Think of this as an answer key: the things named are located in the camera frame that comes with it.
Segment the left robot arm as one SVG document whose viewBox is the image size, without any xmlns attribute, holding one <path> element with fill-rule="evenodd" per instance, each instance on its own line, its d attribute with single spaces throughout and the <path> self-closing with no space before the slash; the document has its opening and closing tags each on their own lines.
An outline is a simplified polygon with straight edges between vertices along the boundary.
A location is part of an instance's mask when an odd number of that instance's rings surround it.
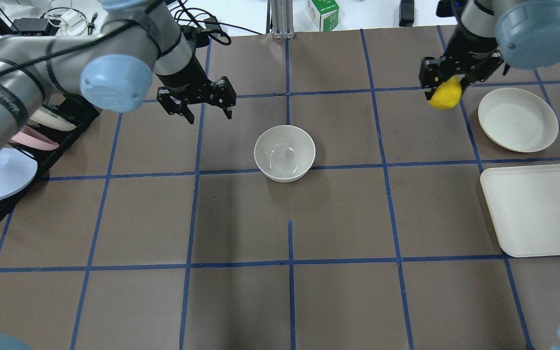
<svg viewBox="0 0 560 350">
<path fill-rule="evenodd" d="M 193 104 L 221 108 L 227 118 L 236 92 L 227 77 L 211 81 L 195 50 L 202 29 L 182 29 L 162 0 L 103 0 L 98 34 L 86 37 L 0 37 L 0 149 L 53 94 L 80 94 L 118 113 L 141 106 L 156 75 L 191 117 Z"/>
</svg>

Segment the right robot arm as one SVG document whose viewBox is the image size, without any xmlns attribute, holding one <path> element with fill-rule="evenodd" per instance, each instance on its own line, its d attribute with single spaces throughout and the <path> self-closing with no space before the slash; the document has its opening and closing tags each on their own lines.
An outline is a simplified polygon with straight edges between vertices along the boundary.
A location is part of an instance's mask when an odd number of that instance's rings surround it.
<svg viewBox="0 0 560 350">
<path fill-rule="evenodd" d="M 502 64 L 535 70 L 560 63 L 560 0 L 440 0 L 436 14 L 457 25 L 442 56 L 421 61 L 429 102 L 454 76 L 464 92 Z"/>
</svg>

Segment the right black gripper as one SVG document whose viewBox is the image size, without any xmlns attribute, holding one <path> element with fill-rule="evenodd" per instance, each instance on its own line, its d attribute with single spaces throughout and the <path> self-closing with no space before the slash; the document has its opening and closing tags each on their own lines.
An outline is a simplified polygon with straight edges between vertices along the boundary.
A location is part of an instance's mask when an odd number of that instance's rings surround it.
<svg viewBox="0 0 560 350">
<path fill-rule="evenodd" d="M 426 100 L 431 101 L 437 88 L 449 78 L 458 76 L 461 93 L 477 82 L 484 82 L 504 64 L 500 51 L 489 52 L 485 58 L 473 55 L 454 57 L 442 55 L 440 57 L 423 57 L 420 63 L 419 82 L 424 89 Z"/>
</svg>

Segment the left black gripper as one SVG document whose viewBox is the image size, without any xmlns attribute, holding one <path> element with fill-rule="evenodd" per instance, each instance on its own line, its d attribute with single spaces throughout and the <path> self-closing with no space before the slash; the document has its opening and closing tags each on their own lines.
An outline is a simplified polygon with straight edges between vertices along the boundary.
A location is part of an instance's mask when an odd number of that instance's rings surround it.
<svg viewBox="0 0 560 350">
<path fill-rule="evenodd" d="M 168 115 L 179 115 L 191 125 L 195 116 L 188 105 L 206 103 L 221 108 L 228 120 L 236 106 L 236 92 L 227 76 L 212 81 L 199 63 L 190 63 L 172 74 L 156 73 L 162 86 L 157 101 Z"/>
</svg>

